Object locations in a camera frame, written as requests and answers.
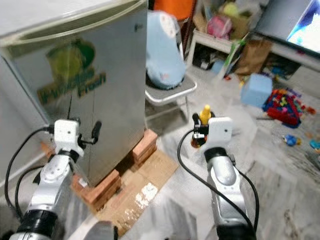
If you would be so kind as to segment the yellow cap sauce bottle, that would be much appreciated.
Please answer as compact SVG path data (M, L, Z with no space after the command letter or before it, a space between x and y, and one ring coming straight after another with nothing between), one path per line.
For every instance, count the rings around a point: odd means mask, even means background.
M201 112L198 113L201 125L209 125L210 113L212 113L210 105L205 105Z

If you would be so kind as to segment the silver mini fridge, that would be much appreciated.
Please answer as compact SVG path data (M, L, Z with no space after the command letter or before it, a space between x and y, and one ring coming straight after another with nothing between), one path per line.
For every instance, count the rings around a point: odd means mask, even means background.
M98 142L78 167L98 185L142 139L148 0L0 0L0 98L32 130L80 121Z

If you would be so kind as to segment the white metal chair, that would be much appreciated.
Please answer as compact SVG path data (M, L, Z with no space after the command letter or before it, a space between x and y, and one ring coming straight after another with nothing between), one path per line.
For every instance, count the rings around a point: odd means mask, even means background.
M164 106L169 103L176 102L179 98L185 98L183 105L186 106L187 112L189 112L188 96L198 88L198 83L194 81L191 76L185 75L182 82L171 89L157 88L150 80L146 78L145 82L145 97L146 101L153 106Z

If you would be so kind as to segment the red brick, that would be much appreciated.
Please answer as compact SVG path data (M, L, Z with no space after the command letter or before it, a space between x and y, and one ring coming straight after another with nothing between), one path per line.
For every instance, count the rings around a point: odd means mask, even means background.
M103 195L112 186L118 185L121 180L121 174L116 169L112 170L103 180L100 181L96 186L82 186L80 176L73 174L73 186L75 190L85 198L96 199Z
M82 199L82 201L89 206L89 209L93 212L102 210L104 205L109 201L115 192L120 188L119 185L110 186L105 189L99 189L98 187L82 187L80 185L72 185L73 192Z
M158 135L150 128L147 128L144 131L143 137L135 145L135 147L132 149L132 151L135 153L142 153L142 152L146 151L147 149L153 148L153 147L157 146L157 139L158 139Z
M135 146L131 153L132 160L135 164L142 164L157 150L155 144L146 145L146 146Z
M40 148L45 155L46 160L48 160L55 153L55 147L47 144L45 142L40 143Z

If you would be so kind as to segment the blue plastic box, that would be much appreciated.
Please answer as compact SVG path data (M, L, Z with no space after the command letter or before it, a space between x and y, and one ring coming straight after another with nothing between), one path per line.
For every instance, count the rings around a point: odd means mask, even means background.
M241 89L240 101L245 105L262 108L273 89L272 78L263 74L252 73Z

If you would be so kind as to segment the plain brown cardboard sheet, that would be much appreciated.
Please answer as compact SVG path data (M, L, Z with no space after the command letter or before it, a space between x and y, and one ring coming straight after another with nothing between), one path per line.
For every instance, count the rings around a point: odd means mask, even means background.
M121 186L93 215L112 223L121 238L134 226L153 199L178 169L178 163L156 150L135 171L126 170Z

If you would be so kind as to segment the black boxy item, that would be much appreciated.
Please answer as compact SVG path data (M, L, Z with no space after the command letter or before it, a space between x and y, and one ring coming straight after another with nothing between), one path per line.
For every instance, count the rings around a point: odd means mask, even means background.
M216 55L210 50L198 50L194 52L192 58L192 66L198 67L203 70L211 70L215 63Z

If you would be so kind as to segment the green white flat box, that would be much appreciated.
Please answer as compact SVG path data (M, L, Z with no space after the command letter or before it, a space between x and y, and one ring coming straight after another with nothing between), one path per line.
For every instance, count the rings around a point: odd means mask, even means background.
M234 41L231 43L230 52L227 55L227 58L224 60L222 68L219 72L219 77L224 79L230 73L230 70L233 68L233 64L238 61L240 55L242 54L242 48L246 44L244 39Z

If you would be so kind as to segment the brown paper bag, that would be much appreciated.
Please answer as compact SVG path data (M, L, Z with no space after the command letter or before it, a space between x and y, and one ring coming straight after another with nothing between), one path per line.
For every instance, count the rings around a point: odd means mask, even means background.
M271 52L273 43L269 39L250 39L243 48L234 73L248 76L258 73Z

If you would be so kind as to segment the colourful toy block pile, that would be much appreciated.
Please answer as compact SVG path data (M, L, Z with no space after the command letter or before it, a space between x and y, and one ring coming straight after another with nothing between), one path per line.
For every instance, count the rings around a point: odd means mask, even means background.
M262 106L262 110L268 117L281 121L288 128L298 128L302 123L302 105L297 97L286 89L272 90Z

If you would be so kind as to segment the light blue plush pillow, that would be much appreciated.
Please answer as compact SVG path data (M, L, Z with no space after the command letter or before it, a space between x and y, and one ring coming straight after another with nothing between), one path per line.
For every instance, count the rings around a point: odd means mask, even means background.
M169 90L180 85L186 64L178 44L178 19L164 11L147 12L146 73L155 87Z

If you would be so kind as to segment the small blue yellow toy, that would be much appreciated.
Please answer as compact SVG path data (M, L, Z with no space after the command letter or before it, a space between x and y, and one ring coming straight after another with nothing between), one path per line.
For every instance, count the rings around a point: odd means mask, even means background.
M297 137L296 135L286 134L282 136L282 139L284 143L290 147L299 146L302 144L301 138Z

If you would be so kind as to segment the pink toy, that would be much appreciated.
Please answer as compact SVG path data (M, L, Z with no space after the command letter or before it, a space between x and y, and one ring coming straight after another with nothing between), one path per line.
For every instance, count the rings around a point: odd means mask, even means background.
M206 33L215 38L229 39L233 23L227 16L216 15L206 24Z

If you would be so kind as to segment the silver robot left leg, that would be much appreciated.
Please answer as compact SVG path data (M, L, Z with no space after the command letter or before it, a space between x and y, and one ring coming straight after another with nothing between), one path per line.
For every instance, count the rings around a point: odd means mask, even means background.
M85 222L66 240L118 240L118 228L110 221Z

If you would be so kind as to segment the brown cardboard toy box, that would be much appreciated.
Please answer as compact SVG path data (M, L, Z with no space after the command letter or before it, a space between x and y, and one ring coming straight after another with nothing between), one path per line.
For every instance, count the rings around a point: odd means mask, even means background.
M240 13L239 17L227 16L219 12L222 4L229 1L237 4ZM239 41L245 37L250 30L252 13L249 10L241 11L237 0L198 0L193 17L193 20L196 23L196 29L206 34L207 23L214 16L226 16L231 19L232 28L229 38L226 39L228 41Z

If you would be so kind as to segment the grey television stand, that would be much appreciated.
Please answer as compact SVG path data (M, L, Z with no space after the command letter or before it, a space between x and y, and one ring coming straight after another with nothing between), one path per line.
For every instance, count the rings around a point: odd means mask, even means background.
M297 50L292 46L286 46L281 43L272 42L272 47L270 52L275 55L284 57L290 61L306 66L309 69L320 72L320 57L314 56L303 52L302 50Z

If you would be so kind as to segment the yellow green toy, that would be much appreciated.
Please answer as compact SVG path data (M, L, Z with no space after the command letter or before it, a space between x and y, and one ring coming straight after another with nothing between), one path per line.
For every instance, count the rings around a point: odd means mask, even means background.
M219 12L233 18L238 18L240 16L238 5L231 0L224 2L219 8Z

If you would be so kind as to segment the orange rounded item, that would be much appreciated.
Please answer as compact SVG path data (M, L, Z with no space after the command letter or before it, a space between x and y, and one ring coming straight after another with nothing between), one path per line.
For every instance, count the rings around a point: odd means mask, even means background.
M178 21L184 21L192 16L196 0L152 0L152 2L153 10L166 12Z

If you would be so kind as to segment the flat screen television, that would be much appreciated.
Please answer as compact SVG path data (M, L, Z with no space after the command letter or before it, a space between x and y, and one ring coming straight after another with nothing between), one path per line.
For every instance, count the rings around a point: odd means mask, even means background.
M320 0L270 0L253 31L320 58Z

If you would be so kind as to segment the white frame table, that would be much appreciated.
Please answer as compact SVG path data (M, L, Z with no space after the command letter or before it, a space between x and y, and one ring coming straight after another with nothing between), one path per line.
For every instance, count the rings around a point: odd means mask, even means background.
M194 29L192 30L189 50L186 57L187 66L191 66L194 61L196 53L195 48L197 45L204 45L208 48L212 48L213 50L221 51L227 55L234 50L234 42L231 42L228 39L217 38L213 35Z

